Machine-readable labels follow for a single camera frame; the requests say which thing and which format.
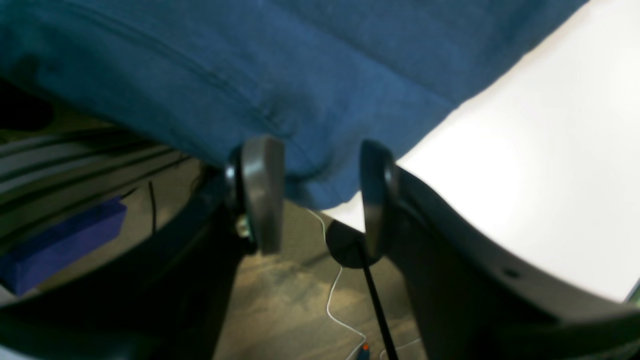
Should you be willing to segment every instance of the white wire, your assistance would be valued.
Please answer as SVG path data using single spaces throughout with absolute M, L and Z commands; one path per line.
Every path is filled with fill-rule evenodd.
M 307 211 L 313 215 L 316 219 L 320 220 L 320 224 L 322 224 L 322 234 L 323 234 L 323 239 L 324 242 L 326 243 L 326 226 L 324 224 L 324 220 L 316 213 L 314 213 L 313 211 L 307 209 Z M 362 341 L 360 342 L 360 344 L 358 344 L 357 347 L 355 347 L 351 353 L 347 356 L 347 358 L 345 360 L 349 360 L 351 359 L 351 356 L 353 356 L 353 354 L 356 353 L 356 351 L 360 350 L 360 348 L 362 347 L 362 345 L 364 345 L 365 342 L 367 342 L 367 336 L 363 333 L 361 333 L 360 331 L 357 331 L 356 329 L 354 329 L 353 327 L 345 324 L 344 322 L 336 319 L 333 315 L 331 315 L 331 311 L 329 311 L 329 305 L 331 304 L 331 298 L 333 297 L 333 291 L 335 290 L 335 285 L 338 283 L 338 279 L 340 279 L 340 275 L 342 275 L 342 269 L 343 267 L 340 266 L 340 271 L 338 271 L 338 275 L 336 275 L 335 280 L 333 281 L 333 285 L 331 285 L 331 290 L 329 291 L 329 298 L 326 301 L 326 314 L 331 318 L 331 320 L 333 320 L 334 322 L 337 322 L 338 324 L 340 324 L 341 326 L 355 332 L 356 334 L 360 335 L 362 337 Z
M 420 338 L 417 338 L 417 339 L 415 339 L 415 340 L 413 340 L 413 341 L 409 341 L 408 343 L 404 344 L 403 346 L 401 346 L 401 347 L 397 347 L 397 348 L 396 348 L 396 350 L 402 350 L 402 349 L 406 348 L 407 346 L 409 346 L 409 345 L 413 345 L 413 344 L 415 344 L 415 343 L 417 343 L 417 342 L 419 342 L 419 341 L 420 341 Z M 380 360 L 382 360 L 382 356 L 383 356 L 384 354 L 386 354 L 386 353 L 387 353 L 387 350 L 386 350 L 386 349 L 385 349 L 385 350 L 382 350 L 382 351 L 380 352 Z

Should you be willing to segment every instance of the white surface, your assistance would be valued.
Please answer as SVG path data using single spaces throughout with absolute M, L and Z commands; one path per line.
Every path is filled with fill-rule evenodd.
M 593 0 L 398 164 L 532 264 L 622 301 L 640 277 L 640 1 Z M 364 230 L 360 194 L 326 213 Z

